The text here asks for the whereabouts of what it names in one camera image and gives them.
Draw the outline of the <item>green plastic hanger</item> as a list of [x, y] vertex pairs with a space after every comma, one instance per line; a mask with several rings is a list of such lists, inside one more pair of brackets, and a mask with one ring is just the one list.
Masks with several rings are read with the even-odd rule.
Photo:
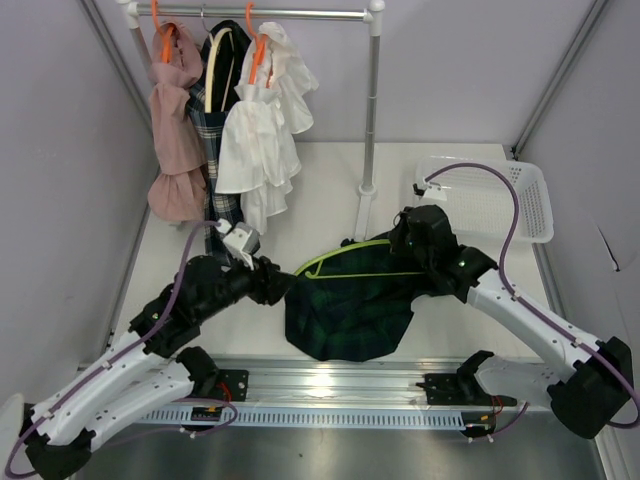
[[294, 273], [299, 279], [355, 280], [421, 275], [409, 260], [391, 254], [388, 239], [352, 243], [307, 261]]

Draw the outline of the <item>green plaid skirt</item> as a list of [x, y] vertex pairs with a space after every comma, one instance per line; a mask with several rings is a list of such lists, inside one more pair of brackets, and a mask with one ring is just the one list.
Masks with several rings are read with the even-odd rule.
[[[419, 268], [409, 258], [396, 257]], [[319, 361], [380, 358], [399, 346], [414, 316], [413, 301], [436, 294], [423, 271], [421, 275], [392, 278], [298, 278], [284, 297], [285, 337]]]

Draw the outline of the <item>white ruffled skirt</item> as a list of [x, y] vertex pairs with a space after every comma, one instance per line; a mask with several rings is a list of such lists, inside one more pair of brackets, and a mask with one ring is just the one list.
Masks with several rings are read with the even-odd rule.
[[291, 179], [301, 170], [294, 136], [314, 124], [304, 95], [319, 83], [280, 24], [264, 22], [258, 33], [266, 36], [264, 62], [249, 84], [252, 42], [223, 129], [217, 191], [238, 194], [244, 222], [264, 234], [268, 219], [287, 210]]

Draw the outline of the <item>orange plastic hanger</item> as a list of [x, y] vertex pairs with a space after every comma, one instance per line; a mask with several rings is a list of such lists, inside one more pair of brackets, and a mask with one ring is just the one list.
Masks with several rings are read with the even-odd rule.
[[254, 85], [257, 79], [257, 73], [259, 67], [264, 62], [264, 57], [266, 54], [266, 36], [259, 35], [253, 28], [252, 25], [252, 8], [254, 7], [254, 3], [249, 1], [245, 7], [245, 22], [247, 24], [247, 28], [250, 36], [253, 38], [255, 42], [255, 51], [252, 56], [252, 63], [249, 74], [248, 83]]

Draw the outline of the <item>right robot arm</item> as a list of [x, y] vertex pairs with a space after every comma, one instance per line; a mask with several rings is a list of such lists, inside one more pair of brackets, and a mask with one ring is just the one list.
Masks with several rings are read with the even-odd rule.
[[541, 307], [517, 290], [481, 250], [462, 245], [446, 213], [436, 205], [407, 207], [389, 235], [393, 254], [412, 261], [439, 296], [451, 296], [496, 320], [540, 358], [537, 365], [479, 352], [461, 366], [458, 395], [479, 403], [506, 395], [547, 408], [572, 433], [592, 439], [615, 416], [637, 403], [630, 348], [619, 338], [603, 341]]

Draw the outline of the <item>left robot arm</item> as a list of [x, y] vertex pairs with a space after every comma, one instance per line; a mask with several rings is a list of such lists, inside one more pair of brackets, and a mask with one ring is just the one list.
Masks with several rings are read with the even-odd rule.
[[296, 282], [268, 258], [251, 266], [196, 256], [123, 334], [71, 384], [25, 413], [20, 444], [35, 474], [66, 479], [112, 437], [148, 413], [216, 393], [219, 370], [191, 341], [202, 324], [249, 298], [277, 304]]

